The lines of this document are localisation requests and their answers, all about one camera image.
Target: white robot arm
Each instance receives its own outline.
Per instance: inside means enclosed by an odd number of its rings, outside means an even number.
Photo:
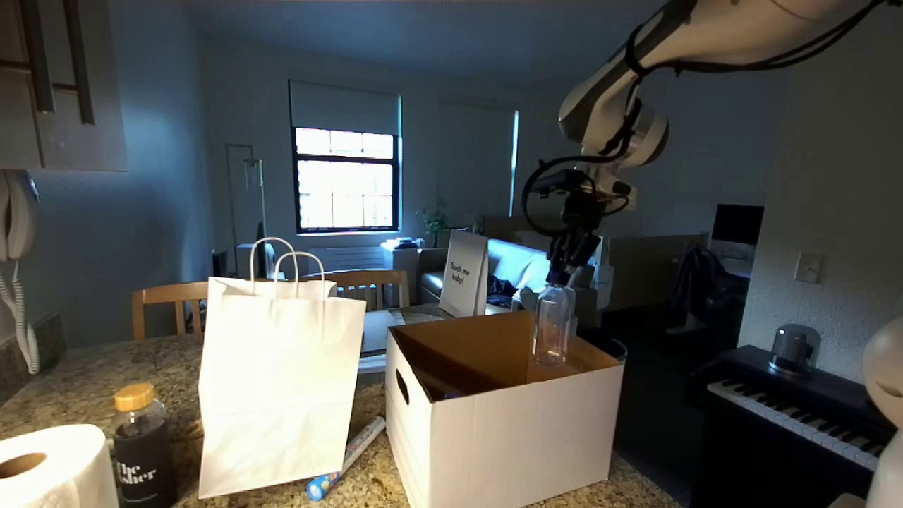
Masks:
[[[533,224],[553,237],[549,281],[566,282],[566,272],[587,264],[597,221],[632,203],[621,173],[653,161],[665,145],[665,122],[636,100],[645,73],[786,67],[841,41],[879,3],[889,0],[668,0],[639,24],[559,110],[559,124],[580,155],[541,165],[524,183],[528,221],[531,193],[566,196],[563,230]]]

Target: monitor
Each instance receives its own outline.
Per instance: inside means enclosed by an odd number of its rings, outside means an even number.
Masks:
[[[761,214],[765,207],[718,203],[711,224],[711,241],[755,247]]]

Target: black piano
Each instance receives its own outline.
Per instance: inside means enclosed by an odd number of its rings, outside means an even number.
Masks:
[[[866,499],[893,427],[866,391],[810,371],[772,374],[769,354],[735,347],[699,367],[687,405],[704,412],[693,508],[826,508]]]

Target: open box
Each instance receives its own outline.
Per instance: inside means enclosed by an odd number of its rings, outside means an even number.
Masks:
[[[608,478],[622,365],[572,338],[533,357],[531,314],[392,327],[387,429],[415,508],[504,508]]]

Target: bag handle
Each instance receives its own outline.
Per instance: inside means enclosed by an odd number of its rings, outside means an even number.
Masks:
[[[292,282],[298,282],[298,281],[301,281],[301,273],[298,273],[298,258],[313,259],[313,264],[315,264],[315,269],[318,269],[318,281],[326,281],[326,272],[323,272],[320,259],[318,259],[313,252],[285,252],[282,258],[277,258],[277,272],[278,272],[278,265],[282,265],[282,259],[285,259],[285,258],[291,258],[291,259],[292,259]]]
[[[260,237],[260,241],[253,241],[251,242],[251,255],[247,255],[247,278],[251,278],[251,282],[257,282],[253,281],[253,258],[257,258],[257,247],[260,242],[282,242],[287,252],[292,252],[292,247],[285,241],[285,237]]]

